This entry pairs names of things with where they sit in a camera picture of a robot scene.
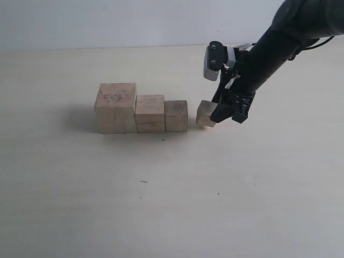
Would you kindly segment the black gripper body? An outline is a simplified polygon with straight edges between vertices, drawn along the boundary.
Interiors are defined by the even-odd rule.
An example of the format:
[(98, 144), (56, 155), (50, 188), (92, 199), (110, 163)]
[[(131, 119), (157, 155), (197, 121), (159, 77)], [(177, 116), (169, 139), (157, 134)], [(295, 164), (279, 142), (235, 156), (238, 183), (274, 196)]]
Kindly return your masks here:
[(223, 68), (211, 102), (233, 107), (233, 95), (256, 95), (267, 79), (285, 62), (285, 52), (272, 47), (234, 47), (234, 68)]

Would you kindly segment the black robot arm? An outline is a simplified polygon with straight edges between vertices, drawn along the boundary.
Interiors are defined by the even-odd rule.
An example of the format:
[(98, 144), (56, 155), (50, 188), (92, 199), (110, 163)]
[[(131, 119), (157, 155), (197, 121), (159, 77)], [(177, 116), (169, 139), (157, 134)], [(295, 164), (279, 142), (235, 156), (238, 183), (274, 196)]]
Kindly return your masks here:
[(343, 34), (343, 1), (284, 1), (270, 27), (255, 43), (227, 47), (212, 41), (206, 48), (204, 78), (219, 80), (212, 122), (231, 118), (243, 123), (257, 89), (285, 62)]

